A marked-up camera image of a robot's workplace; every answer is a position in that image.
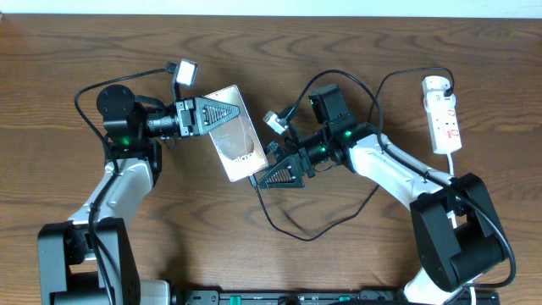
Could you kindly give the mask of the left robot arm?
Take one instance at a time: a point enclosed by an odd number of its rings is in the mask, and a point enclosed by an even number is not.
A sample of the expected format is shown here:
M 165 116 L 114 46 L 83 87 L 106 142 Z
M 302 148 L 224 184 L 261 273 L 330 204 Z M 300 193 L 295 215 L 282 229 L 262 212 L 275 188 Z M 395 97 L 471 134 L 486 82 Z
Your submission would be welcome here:
M 160 140 L 203 136 L 244 111 L 237 86 L 170 105 L 111 85 L 97 97 L 108 132 L 104 175 L 66 221 L 37 237 L 44 304 L 181 304 L 166 280 L 140 278 L 128 228 L 162 171 Z

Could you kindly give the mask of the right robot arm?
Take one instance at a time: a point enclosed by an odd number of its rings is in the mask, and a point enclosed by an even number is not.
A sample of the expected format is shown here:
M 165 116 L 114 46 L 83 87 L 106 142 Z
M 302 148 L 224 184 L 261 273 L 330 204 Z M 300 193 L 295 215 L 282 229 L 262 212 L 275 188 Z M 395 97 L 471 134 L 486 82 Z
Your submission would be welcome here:
M 456 178 L 403 152 L 370 123 L 359 124 L 342 91 L 330 84 L 310 103 L 321 130 L 304 139 L 271 142 L 276 163 L 257 190 L 302 188 L 316 165 L 332 160 L 374 181 L 410 212 L 421 270 L 404 288 L 409 302 L 450 304 L 478 286 L 476 278 L 507 260 L 516 262 L 489 192 L 476 175 Z

